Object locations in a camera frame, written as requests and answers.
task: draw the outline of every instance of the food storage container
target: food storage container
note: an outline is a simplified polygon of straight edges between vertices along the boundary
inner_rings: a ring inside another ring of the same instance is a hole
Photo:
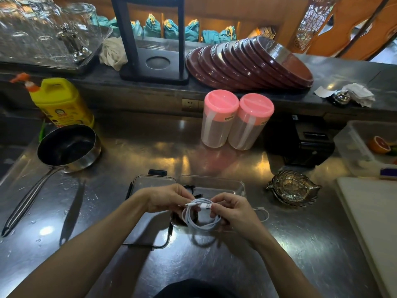
[[[335,145],[349,170],[357,176],[397,178],[397,156],[373,153],[367,143],[380,136],[397,144],[397,123],[349,121],[334,137]]]
[[[244,95],[229,134],[230,145],[239,150],[250,149],[273,113],[269,98],[256,93]]]
[[[201,140],[209,147],[225,144],[233,118],[239,108],[239,99],[232,92],[214,90],[204,99]]]

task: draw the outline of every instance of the saucepan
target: saucepan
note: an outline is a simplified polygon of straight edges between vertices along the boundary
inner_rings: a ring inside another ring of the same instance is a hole
[[[2,236],[7,236],[17,225],[50,176],[60,170],[69,173],[85,169],[95,162],[100,153],[100,140],[95,131],[86,125],[63,126],[44,137],[37,148],[37,157],[50,169],[17,205],[3,228]]]

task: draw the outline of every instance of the forearm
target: forearm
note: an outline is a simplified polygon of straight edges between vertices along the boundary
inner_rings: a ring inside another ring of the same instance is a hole
[[[35,269],[9,298],[84,297],[145,213],[139,196],[62,247]]]
[[[317,298],[320,293],[310,284],[277,240],[265,229],[254,244],[280,298]]]

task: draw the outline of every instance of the sink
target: sink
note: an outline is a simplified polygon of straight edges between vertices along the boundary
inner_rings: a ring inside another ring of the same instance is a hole
[[[0,116],[0,179],[7,173],[29,143],[37,138],[40,119]]]

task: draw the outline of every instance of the person's left hand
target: person's left hand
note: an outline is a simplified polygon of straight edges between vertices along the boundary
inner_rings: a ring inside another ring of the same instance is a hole
[[[146,200],[146,212],[152,213],[171,210],[176,212],[179,216],[185,204],[195,199],[195,197],[180,184],[142,188],[135,194],[141,195]]]

